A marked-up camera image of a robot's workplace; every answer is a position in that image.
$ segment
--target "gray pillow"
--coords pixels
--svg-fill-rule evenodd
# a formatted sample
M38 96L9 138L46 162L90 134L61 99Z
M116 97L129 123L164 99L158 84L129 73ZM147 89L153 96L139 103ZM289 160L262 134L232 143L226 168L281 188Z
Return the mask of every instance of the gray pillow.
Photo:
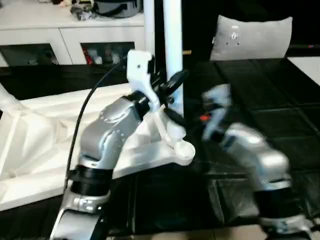
M243 22L219 15L211 60L283 58L292 33L292 17Z

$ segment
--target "white floor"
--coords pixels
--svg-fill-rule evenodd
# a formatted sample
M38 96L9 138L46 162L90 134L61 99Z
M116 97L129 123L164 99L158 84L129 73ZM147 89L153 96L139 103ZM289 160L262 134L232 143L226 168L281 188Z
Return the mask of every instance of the white floor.
M320 85L320 57L288 57L288 59Z

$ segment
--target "black tile surface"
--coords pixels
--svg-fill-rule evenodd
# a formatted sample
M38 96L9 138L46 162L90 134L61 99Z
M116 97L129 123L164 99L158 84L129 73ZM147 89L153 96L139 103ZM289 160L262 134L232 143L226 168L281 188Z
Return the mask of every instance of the black tile surface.
M320 170L320 139L318 136L275 137L269 141L285 153L294 170Z
M18 99L89 89L106 69L90 66L0 68L0 82ZM116 72L104 86L125 83ZM286 59L197 63L184 84L185 117L203 109L201 94L230 83L233 105L225 125L255 128L289 158L294 189L309 216L320 214L320 86ZM214 142L201 141L201 125L188 130L196 148L190 166L176 164L114 181L109 234L212 229L257 223L244 170ZM0 239L46 239L61 197L0 212Z
M290 105L250 60L222 61L217 62L217 66L246 109L273 109Z
M316 135L309 123L294 108L252 111L251 115L258 128L269 138Z
M178 169L170 164L139 174L134 213L136 234L221 226L212 210L207 180Z

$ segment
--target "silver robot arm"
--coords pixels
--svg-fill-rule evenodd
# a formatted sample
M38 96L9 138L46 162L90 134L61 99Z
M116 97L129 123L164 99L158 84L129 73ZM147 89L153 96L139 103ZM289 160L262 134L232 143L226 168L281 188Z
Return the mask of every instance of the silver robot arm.
M260 226L270 239L312 239L311 226L292 189L288 158L270 147L262 134L241 123L232 124L219 144L246 170Z
M103 212L110 195L113 169L126 139L135 132L149 110L148 102L140 92L119 98L84 130L78 165L70 171L72 184L63 196L51 240L98 237L95 232L99 232L99 225L103 228Z

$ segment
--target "black cable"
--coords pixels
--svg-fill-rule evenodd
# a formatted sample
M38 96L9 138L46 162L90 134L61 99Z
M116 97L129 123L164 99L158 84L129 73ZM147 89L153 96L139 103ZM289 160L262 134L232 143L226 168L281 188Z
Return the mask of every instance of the black cable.
M69 151L68 162L67 162L66 170L65 170L65 180L64 180L63 193L66 191L66 189L68 187L69 170L70 170L70 165L71 165L71 160L72 160L72 154L73 154L73 151L74 151L74 148L75 148L76 138L77 138L77 134L78 134L78 131L79 131L81 118L82 118L82 116L84 114L86 106L87 106L91 96L94 94L94 92L99 87L99 85L105 80L105 78L108 77L118 67L122 66L126 62L126 60L127 60L127 57L124 57L117 65L113 66L105 75L103 75L103 77L95 84L95 86L91 89L89 94L86 96L86 99L84 100L84 103L83 103L83 105L81 107L81 110L80 110L79 116L78 116L78 118L76 120L76 124L75 124L75 128L74 128L74 133L73 133L72 142L71 142L70 151Z

